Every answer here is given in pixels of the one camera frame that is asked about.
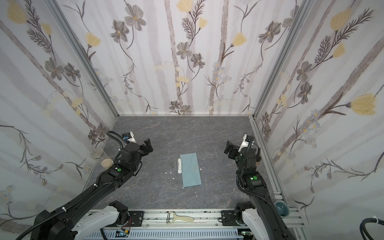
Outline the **white glue stick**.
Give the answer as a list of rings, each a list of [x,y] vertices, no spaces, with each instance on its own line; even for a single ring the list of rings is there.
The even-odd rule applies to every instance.
[[[177,167],[178,167],[178,174],[182,173],[182,159],[178,158],[177,159]]]

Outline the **light green envelope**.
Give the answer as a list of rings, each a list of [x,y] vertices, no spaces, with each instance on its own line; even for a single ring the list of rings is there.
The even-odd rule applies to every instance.
[[[182,164],[183,187],[194,187],[202,184],[197,154],[180,155]]]

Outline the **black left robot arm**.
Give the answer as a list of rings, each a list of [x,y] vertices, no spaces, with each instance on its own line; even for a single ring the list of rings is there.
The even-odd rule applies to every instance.
[[[86,213],[109,194],[120,188],[140,170],[142,157],[153,152],[150,139],[123,147],[120,160],[99,174],[96,182],[73,200],[52,212],[43,211],[35,218],[32,240],[77,240],[76,225]]]

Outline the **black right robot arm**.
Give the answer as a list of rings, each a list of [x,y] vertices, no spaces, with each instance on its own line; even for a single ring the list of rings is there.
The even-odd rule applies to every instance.
[[[224,153],[235,160],[238,167],[236,185],[250,198],[248,202],[236,204],[236,222],[248,227],[254,240],[295,240],[272,202],[266,181],[257,170],[257,163],[262,160],[260,147],[252,140],[243,141],[240,146],[227,141]]]

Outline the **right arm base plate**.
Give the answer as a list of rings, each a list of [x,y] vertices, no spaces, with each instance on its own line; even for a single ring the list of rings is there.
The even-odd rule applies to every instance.
[[[234,210],[222,210],[219,222],[225,227],[240,226],[237,222],[236,214]]]

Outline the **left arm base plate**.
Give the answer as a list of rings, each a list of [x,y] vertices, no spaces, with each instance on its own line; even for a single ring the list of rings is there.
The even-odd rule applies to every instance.
[[[116,225],[125,227],[141,227],[144,220],[144,211],[123,211],[119,214]]]

